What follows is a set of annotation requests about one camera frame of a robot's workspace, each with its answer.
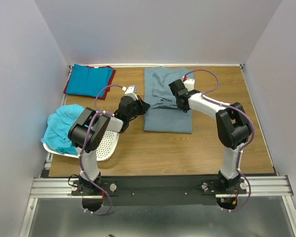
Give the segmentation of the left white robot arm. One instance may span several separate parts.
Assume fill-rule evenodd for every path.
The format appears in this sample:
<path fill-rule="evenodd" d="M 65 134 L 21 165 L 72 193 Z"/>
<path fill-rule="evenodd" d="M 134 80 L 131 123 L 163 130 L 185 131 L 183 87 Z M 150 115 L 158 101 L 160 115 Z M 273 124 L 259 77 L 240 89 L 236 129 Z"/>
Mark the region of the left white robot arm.
<path fill-rule="evenodd" d="M 140 96 L 136 99 L 123 96 L 118 109 L 111 115 L 108 112 L 97 112 L 86 108 L 72 125 L 68 138 L 78 149 L 80 173 L 78 181 L 71 184 L 74 195 L 98 195 L 103 193 L 101 187 L 101 173 L 97 164 L 96 150 L 104 139 L 106 132 L 123 133 L 129 123 L 138 116 L 144 115 L 150 104 L 144 102 Z"/>

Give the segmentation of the grey-blue t shirt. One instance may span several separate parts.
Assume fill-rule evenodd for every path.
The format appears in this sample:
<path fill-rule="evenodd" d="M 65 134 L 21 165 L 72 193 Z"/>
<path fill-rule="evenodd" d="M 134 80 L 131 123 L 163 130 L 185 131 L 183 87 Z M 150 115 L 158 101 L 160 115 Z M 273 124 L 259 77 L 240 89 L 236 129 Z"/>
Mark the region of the grey-blue t shirt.
<path fill-rule="evenodd" d="M 192 111 L 177 108 L 169 84 L 183 79 L 186 68 L 153 67 L 144 70 L 144 101 L 150 108 L 144 115 L 144 130 L 167 133 L 192 133 Z"/>

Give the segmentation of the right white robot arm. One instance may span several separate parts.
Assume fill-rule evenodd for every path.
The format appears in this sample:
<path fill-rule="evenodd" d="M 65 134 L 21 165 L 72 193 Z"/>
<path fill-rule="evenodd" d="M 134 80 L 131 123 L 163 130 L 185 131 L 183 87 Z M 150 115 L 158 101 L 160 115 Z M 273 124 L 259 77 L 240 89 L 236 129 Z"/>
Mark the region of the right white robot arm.
<path fill-rule="evenodd" d="M 228 104 L 211 99 L 192 86 L 178 79 L 169 84 L 176 98 L 177 107 L 183 112 L 199 111 L 216 121 L 217 133 L 224 147 L 223 163 L 218 179 L 210 184 L 216 193 L 227 194 L 238 185 L 241 178 L 240 161 L 244 148 L 251 142 L 255 131 L 254 125 L 246 115 L 240 103 Z"/>

